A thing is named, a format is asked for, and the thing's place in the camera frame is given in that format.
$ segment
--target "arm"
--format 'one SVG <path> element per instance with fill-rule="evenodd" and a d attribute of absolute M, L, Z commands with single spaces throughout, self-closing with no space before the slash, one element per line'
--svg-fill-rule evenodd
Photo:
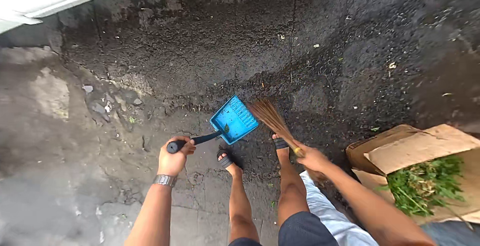
<path fill-rule="evenodd" d="M 184 140 L 187 143 L 179 152 L 168 153 L 167 144 L 176 140 Z M 177 176 L 185 167 L 187 155 L 193 154 L 194 151 L 194 141 L 189 137 L 171 138 L 160 150 L 157 174 Z M 125 246 L 168 246 L 170 244 L 171 203 L 172 188 L 153 184 L 148 190 L 135 225 L 125 241 Z"/>
<path fill-rule="evenodd" d="M 297 161 L 322 172 L 333 182 L 379 245 L 435 245 L 408 216 L 351 178 L 320 151 L 301 143 L 297 145 L 306 154 Z"/>

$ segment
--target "hand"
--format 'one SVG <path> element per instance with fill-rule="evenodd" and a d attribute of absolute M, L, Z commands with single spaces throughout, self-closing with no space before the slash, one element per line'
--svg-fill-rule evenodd
<path fill-rule="evenodd" d="M 303 164 L 305 167 L 313 171 L 322 172 L 322 170 L 324 170 L 325 168 L 333 164 L 318 149 L 306 146 L 297 140 L 293 140 L 293 142 L 302 149 L 305 155 L 305 157 L 303 158 L 301 157 L 297 158 L 297 162 L 300 164 Z"/>
<path fill-rule="evenodd" d="M 184 140 L 187 142 L 180 151 L 175 154 L 170 154 L 167 151 L 167 145 L 171 141 Z M 194 153 L 195 141 L 191 140 L 188 136 L 175 136 L 168 140 L 165 145 L 160 149 L 160 156 L 158 157 L 158 175 L 177 176 L 185 167 L 187 162 L 187 155 Z"/>

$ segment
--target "broom bristles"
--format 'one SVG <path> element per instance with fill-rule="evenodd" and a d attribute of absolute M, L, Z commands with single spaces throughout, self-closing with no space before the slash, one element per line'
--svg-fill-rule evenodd
<path fill-rule="evenodd" d="M 289 129 L 285 125 L 285 121 L 279 115 L 273 104 L 267 100 L 262 99 L 255 101 L 253 104 L 247 104 L 250 112 L 264 122 L 271 130 L 280 135 L 285 142 L 293 149 L 295 154 L 303 157 L 303 151 L 293 142 L 294 138 Z"/>

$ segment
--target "foot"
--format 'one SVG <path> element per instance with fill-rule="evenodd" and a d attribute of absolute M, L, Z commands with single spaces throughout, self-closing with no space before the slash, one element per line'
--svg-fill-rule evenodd
<path fill-rule="evenodd" d="M 223 153 L 218 157 L 218 161 L 220 161 L 221 159 L 223 159 L 223 157 L 226 157 L 226 156 L 227 154 Z M 228 166 L 226 170 L 230 173 L 230 175 L 232 175 L 232 177 L 235 177 L 235 176 L 242 177 L 243 170 L 240 167 L 238 167 L 235 163 L 230 164 L 230 166 Z"/>
<path fill-rule="evenodd" d="M 272 135 L 272 139 L 276 139 L 276 138 L 280 138 L 280 136 L 275 133 L 274 135 Z M 289 158 L 290 148 L 289 147 L 280 148 L 280 149 L 277 149 L 276 151 L 277 151 L 276 154 L 278 156 L 278 160 L 280 161 L 280 164 L 282 162 L 284 162 L 285 160 L 287 162 L 290 162 L 290 158 Z"/>

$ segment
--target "dark shorts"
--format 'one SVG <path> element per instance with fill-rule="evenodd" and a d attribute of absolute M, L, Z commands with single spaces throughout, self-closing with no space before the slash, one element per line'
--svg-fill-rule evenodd
<path fill-rule="evenodd" d="M 320 219 L 310 212 L 290 216 L 280 227 L 278 246 L 338 246 L 337 241 Z M 241 237 L 229 246 L 261 246 L 253 239 Z"/>

